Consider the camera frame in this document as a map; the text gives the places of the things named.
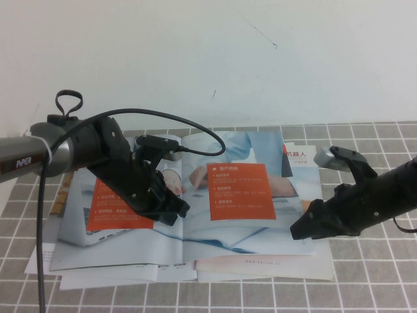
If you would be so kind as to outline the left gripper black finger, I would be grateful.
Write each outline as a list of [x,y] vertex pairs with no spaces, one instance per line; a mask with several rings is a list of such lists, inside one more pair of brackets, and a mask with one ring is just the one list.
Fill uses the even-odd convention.
[[160,191],[160,208],[158,209],[161,217],[179,216],[185,217],[190,206],[181,198],[176,196],[168,187],[162,173],[158,174],[160,182],[158,183]]
[[173,226],[178,218],[178,213],[170,209],[157,209],[148,213],[148,218],[155,222]]

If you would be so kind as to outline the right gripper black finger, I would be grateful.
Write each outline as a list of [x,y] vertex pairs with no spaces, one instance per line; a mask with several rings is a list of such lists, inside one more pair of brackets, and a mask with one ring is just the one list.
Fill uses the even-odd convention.
[[304,215],[309,222],[318,221],[321,217],[321,199],[311,201]]
[[322,239],[326,232],[319,220],[311,219],[308,216],[300,217],[291,227],[291,235],[294,240]]

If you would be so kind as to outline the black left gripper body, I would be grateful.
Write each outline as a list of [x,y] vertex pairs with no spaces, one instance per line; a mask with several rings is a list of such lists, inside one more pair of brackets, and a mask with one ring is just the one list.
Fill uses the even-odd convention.
[[137,153],[109,162],[109,187],[138,215],[161,220],[165,200],[161,180],[148,161]]

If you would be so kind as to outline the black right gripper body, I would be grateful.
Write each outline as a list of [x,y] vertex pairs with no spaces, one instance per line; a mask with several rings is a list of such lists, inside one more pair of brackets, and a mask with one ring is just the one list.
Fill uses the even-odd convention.
[[381,214],[377,211],[377,198],[380,195],[381,184],[378,181],[337,186],[333,197],[327,201],[321,200],[319,221],[325,229],[325,237],[354,237],[380,224]]

